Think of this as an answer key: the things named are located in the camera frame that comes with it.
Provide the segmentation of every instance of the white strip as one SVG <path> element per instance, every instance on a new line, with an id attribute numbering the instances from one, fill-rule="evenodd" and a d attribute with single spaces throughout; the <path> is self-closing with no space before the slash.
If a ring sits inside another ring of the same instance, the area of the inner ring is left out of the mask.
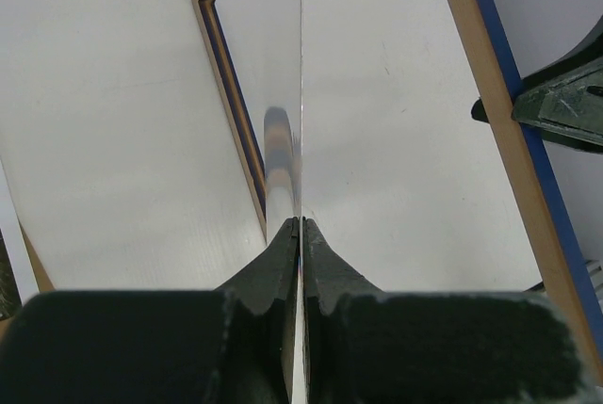
<path id="1" fill-rule="evenodd" d="M 39 293 L 38 283 L 34 276 L 34 269 L 29 262 L 29 255 L 25 248 L 21 226 L 17 219 L 15 207 L 12 204 L 8 190 L 7 177 L 0 160 L 0 230 L 7 247 L 8 259 L 12 273 L 17 283 L 21 302 L 25 304 L 34 295 Z"/>

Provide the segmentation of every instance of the blue edge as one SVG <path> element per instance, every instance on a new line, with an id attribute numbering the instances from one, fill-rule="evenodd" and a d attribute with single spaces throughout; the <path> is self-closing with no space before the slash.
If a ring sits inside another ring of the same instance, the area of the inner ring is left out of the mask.
<path id="1" fill-rule="evenodd" d="M 509 91 L 512 100 L 514 100 L 521 93 L 523 83 L 515 65 L 511 47 L 507 42 L 504 28 L 498 17 L 495 2 L 494 0 L 477 1 L 488 35 L 490 36 L 490 41 L 497 55 L 498 65 L 502 70 L 507 91 Z M 578 292 L 584 314 L 595 339 L 599 357 L 603 357 L 603 313 L 601 313 L 593 284 L 584 265 L 584 257 L 580 251 L 572 222 L 565 209 L 562 193 L 559 190 L 553 168 L 551 168 L 548 160 L 545 145 L 536 130 L 522 126 L 522 131 L 528 145 L 528 150 L 530 151 L 531 160 L 536 169 L 538 181 L 540 181 L 540 186 L 545 194 L 548 210 L 557 230 L 565 261 L 574 280 L 574 286 Z"/>

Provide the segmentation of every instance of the blue tape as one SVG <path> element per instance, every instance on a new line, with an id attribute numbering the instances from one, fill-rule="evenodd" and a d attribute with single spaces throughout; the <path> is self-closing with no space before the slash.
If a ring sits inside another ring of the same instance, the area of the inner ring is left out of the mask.
<path id="1" fill-rule="evenodd" d="M 502 22 L 498 17 L 497 7 L 494 0 L 477 1 L 490 37 L 490 42 L 492 42 L 495 54 L 497 55 L 498 65 L 507 85 L 507 91 L 509 91 L 511 98 L 514 100 L 522 91 L 523 83 L 515 65 L 511 47 L 507 42 Z M 565 209 L 562 193 L 559 190 L 553 168 L 548 160 L 545 145 L 536 130 L 522 126 L 522 131 L 528 145 L 528 150 L 530 151 L 531 160 L 536 169 L 536 176 L 545 195 L 546 204 L 561 243 L 565 262 L 578 292 L 582 309 L 595 339 L 599 356 L 603 357 L 603 313 L 601 313 L 601 308 L 593 289 L 593 283 L 584 265 L 584 257 L 580 251 L 572 222 Z"/>

